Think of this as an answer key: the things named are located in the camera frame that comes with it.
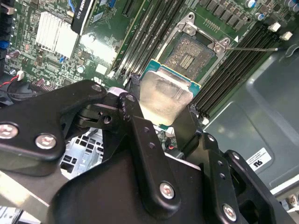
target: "white connector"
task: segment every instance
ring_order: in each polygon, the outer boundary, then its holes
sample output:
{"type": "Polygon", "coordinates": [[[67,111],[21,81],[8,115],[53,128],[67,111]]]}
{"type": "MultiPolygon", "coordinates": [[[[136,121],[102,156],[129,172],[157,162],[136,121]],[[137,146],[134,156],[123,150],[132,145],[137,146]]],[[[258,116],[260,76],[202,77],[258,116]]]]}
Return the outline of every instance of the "white connector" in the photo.
{"type": "Polygon", "coordinates": [[[17,81],[21,81],[25,77],[25,72],[20,70],[17,72],[17,76],[18,76],[17,81]]]}
{"type": "Polygon", "coordinates": [[[293,34],[290,31],[288,31],[288,32],[285,32],[283,35],[281,35],[279,38],[281,40],[288,41],[292,36],[293,36],[293,34]]]}
{"type": "Polygon", "coordinates": [[[280,27],[281,27],[281,25],[279,24],[279,22],[275,22],[271,26],[268,27],[268,30],[270,30],[272,32],[277,32],[280,27]]]}

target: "ram slot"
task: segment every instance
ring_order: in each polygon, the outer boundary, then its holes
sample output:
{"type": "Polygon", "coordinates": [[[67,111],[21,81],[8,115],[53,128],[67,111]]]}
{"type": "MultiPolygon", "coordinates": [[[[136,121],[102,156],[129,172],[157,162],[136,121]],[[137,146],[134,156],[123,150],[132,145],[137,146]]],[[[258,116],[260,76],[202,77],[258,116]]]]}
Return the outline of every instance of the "ram slot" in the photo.
{"type": "MultiPolygon", "coordinates": [[[[257,23],[238,47],[269,48],[279,40],[278,36],[257,23]]],[[[237,85],[245,80],[250,70],[262,59],[265,52],[232,51],[215,74],[204,84],[192,104],[200,114],[209,114],[237,85]]]]}
{"type": "Polygon", "coordinates": [[[153,38],[151,39],[150,43],[148,44],[146,50],[144,51],[142,57],[139,60],[139,63],[134,68],[133,73],[141,75],[144,71],[145,67],[152,59],[157,47],[161,43],[163,37],[166,35],[169,26],[173,23],[173,18],[180,10],[181,6],[183,5],[184,0],[174,0],[171,4],[171,7],[165,14],[161,25],[158,28],[158,31],[155,33],[153,38]]]}
{"type": "Polygon", "coordinates": [[[130,41],[129,47],[127,48],[121,63],[120,63],[120,69],[126,70],[128,68],[129,62],[133,55],[135,54],[135,51],[137,50],[137,47],[141,41],[141,39],[144,37],[146,33],[146,29],[151,24],[151,21],[153,17],[155,16],[155,12],[159,7],[159,3],[161,3],[163,0],[152,0],[150,3],[148,9],[146,10],[146,14],[144,15],[139,28],[135,31],[135,34],[133,36],[133,39],[130,41]]]}
{"type": "Polygon", "coordinates": [[[137,50],[135,51],[134,55],[132,56],[128,68],[129,68],[129,72],[132,72],[136,63],[139,62],[141,56],[143,55],[146,46],[148,45],[148,43],[150,42],[151,38],[153,37],[153,35],[155,34],[155,32],[157,31],[158,27],[161,24],[161,20],[163,18],[164,12],[168,11],[168,8],[171,6],[171,0],[164,0],[158,7],[152,22],[150,23],[148,29],[146,30],[145,35],[143,36],[142,40],[140,41],[137,50]]]}

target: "black cable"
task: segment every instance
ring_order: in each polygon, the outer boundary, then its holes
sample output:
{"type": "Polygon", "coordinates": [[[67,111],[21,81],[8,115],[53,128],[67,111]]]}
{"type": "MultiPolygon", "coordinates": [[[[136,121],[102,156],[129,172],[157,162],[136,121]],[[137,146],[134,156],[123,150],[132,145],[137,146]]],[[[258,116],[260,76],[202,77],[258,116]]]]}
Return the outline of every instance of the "black cable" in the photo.
{"type": "Polygon", "coordinates": [[[25,92],[20,92],[20,93],[15,93],[15,92],[9,92],[9,91],[6,91],[6,90],[0,90],[0,92],[3,92],[3,93],[6,93],[6,94],[12,94],[12,95],[16,95],[16,96],[37,96],[37,95],[40,95],[40,93],[36,92],[36,93],[31,93],[31,92],[28,92],[28,93],[25,93],[25,92]]]}

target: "white heatsink fins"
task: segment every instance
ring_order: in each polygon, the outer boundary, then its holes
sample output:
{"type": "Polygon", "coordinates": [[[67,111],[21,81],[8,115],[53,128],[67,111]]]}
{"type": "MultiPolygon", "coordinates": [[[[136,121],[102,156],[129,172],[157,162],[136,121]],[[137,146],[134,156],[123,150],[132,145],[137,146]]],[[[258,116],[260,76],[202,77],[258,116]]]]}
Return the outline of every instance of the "white heatsink fins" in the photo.
{"type": "Polygon", "coordinates": [[[41,49],[61,54],[70,58],[78,34],[71,30],[71,25],[48,12],[42,12],[38,24],[36,44],[41,49]]]}

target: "electronic component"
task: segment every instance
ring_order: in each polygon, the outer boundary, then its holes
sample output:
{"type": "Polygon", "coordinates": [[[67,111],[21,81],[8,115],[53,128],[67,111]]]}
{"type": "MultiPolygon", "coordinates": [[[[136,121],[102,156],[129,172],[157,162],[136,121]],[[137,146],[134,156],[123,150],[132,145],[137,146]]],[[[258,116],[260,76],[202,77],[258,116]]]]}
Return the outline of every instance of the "electronic component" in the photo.
{"type": "Polygon", "coordinates": [[[15,76],[17,74],[17,71],[15,69],[11,69],[11,70],[9,70],[9,74],[11,76],[15,76]]]}
{"type": "Polygon", "coordinates": [[[5,13],[7,15],[12,15],[12,14],[14,14],[14,8],[10,7],[4,3],[1,3],[1,13],[5,13]]]}
{"type": "Polygon", "coordinates": [[[82,74],[84,72],[84,70],[85,70],[85,66],[84,65],[79,65],[77,67],[77,72],[80,73],[80,74],[82,74]]]}
{"type": "Polygon", "coordinates": [[[115,6],[115,3],[116,3],[116,0],[110,0],[108,6],[109,6],[110,8],[113,8],[113,7],[115,6]]]}
{"type": "Polygon", "coordinates": [[[273,10],[274,10],[275,12],[278,12],[278,11],[280,10],[280,5],[277,4],[276,6],[274,6],[274,7],[273,7],[273,10]]]}
{"type": "Polygon", "coordinates": [[[244,25],[244,21],[238,21],[237,24],[234,26],[235,30],[240,30],[242,26],[244,25]]]}
{"type": "Polygon", "coordinates": [[[259,12],[260,13],[265,13],[265,12],[267,12],[267,10],[268,10],[268,8],[265,6],[265,5],[262,5],[260,8],[259,8],[259,12]]]}
{"type": "Polygon", "coordinates": [[[233,26],[237,21],[238,21],[238,17],[237,17],[236,15],[233,15],[233,16],[228,20],[228,25],[233,26]]]}
{"type": "Polygon", "coordinates": [[[17,72],[17,76],[18,76],[17,80],[21,81],[25,77],[25,72],[20,70],[17,72]]]}
{"type": "Polygon", "coordinates": [[[246,8],[253,8],[256,5],[256,1],[255,0],[247,0],[245,2],[245,7],[246,8]]]}
{"type": "Polygon", "coordinates": [[[71,30],[69,23],[48,12],[42,12],[36,35],[36,44],[41,49],[70,58],[77,39],[78,35],[71,30]]]}
{"type": "Polygon", "coordinates": [[[285,0],[284,1],[284,6],[286,7],[293,7],[296,4],[295,0],[285,0]]]}
{"type": "Polygon", "coordinates": [[[288,41],[292,36],[293,36],[293,34],[290,31],[288,31],[288,32],[285,32],[283,35],[281,35],[279,38],[284,41],[288,41]]]}
{"type": "Polygon", "coordinates": [[[14,51],[10,52],[8,55],[6,55],[6,58],[7,59],[17,58],[20,54],[21,53],[19,50],[14,50],[14,51]]]}
{"type": "Polygon", "coordinates": [[[254,18],[257,19],[258,21],[262,21],[264,19],[265,15],[262,13],[256,13],[254,15],[254,18]]]}
{"type": "Polygon", "coordinates": [[[64,82],[63,82],[63,86],[67,86],[67,85],[70,85],[70,84],[71,84],[71,81],[65,78],[64,82]]]}
{"type": "Polygon", "coordinates": [[[189,35],[182,35],[164,65],[194,80],[214,56],[211,49],[189,35]]]}
{"type": "Polygon", "coordinates": [[[271,26],[268,27],[268,30],[272,32],[277,32],[280,28],[280,24],[278,22],[273,23],[271,26]]]}
{"type": "Polygon", "coordinates": [[[140,81],[140,107],[144,118],[169,126],[199,91],[199,85],[151,60],[140,81]]]}
{"type": "Polygon", "coordinates": [[[134,9],[135,0],[127,0],[127,3],[122,11],[122,15],[129,17],[134,9]]]}
{"type": "Polygon", "coordinates": [[[219,17],[222,14],[223,11],[224,11],[224,7],[223,6],[218,6],[217,9],[214,12],[214,15],[219,17]]]}
{"type": "Polygon", "coordinates": [[[230,15],[231,15],[231,13],[230,13],[229,11],[226,10],[226,11],[222,14],[222,16],[221,16],[221,20],[223,20],[223,21],[227,21],[227,20],[229,19],[230,15]]]}
{"type": "Polygon", "coordinates": [[[215,9],[216,5],[217,5],[217,2],[214,1],[214,0],[212,0],[212,1],[210,2],[210,4],[208,4],[208,6],[207,6],[206,8],[207,8],[207,10],[209,10],[209,11],[212,12],[212,11],[215,9]]]}
{"type": "Polygon", "coordinates": [[[299,4],[296,4],[292,7],[292,11],[297,13],[299,11],[299,4]]]}

